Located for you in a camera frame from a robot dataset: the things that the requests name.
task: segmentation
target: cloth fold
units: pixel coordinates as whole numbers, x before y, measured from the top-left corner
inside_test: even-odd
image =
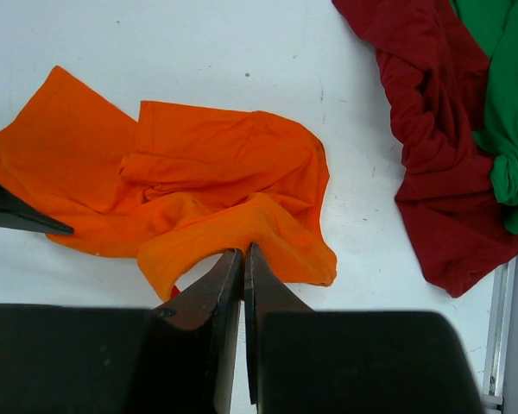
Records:
[[[163,300],[199,260],[252,242],[282,281],[331,284],[328,179],[322,144],[297,122],[157,102],[136,122],[59,67],[0,131],[0,184],[75,229],[49,238],[136,257]]]
[[[489,60],[449,0],[333,0],[371,43],[407,168],[395,196],[424,277],[453,297],[518,254],[477,149]]]

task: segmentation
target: orange cloth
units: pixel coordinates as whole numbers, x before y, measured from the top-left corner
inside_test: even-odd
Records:
[[[331,284],[328,177],[322,144],[296,122],[157,102],[135,122],[59,67],[0,131],[0,184],[75,229],[49,238],[136,257],[163,300],[199,260],[252,242],[282,281]]]

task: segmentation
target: red cloth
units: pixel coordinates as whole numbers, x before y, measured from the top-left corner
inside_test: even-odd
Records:
[[[449,0],[333,2],[376,50],[407,168],[395,201],[424,277],[458,297],[518,254],[471,133],[490,63]]]

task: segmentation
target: green shirt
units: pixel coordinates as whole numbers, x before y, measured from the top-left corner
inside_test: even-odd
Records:
[[[458,17],[490,57],[485,128],[477,145],[496,156],[496,199],[515,209],[505,223],[518,234],[518,0],[451,0]]]

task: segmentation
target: pile of clothes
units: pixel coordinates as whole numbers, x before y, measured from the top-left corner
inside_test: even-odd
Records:
[[[422,272],[458,297],[518,254],[518,0],[333,2],[376,51]]]

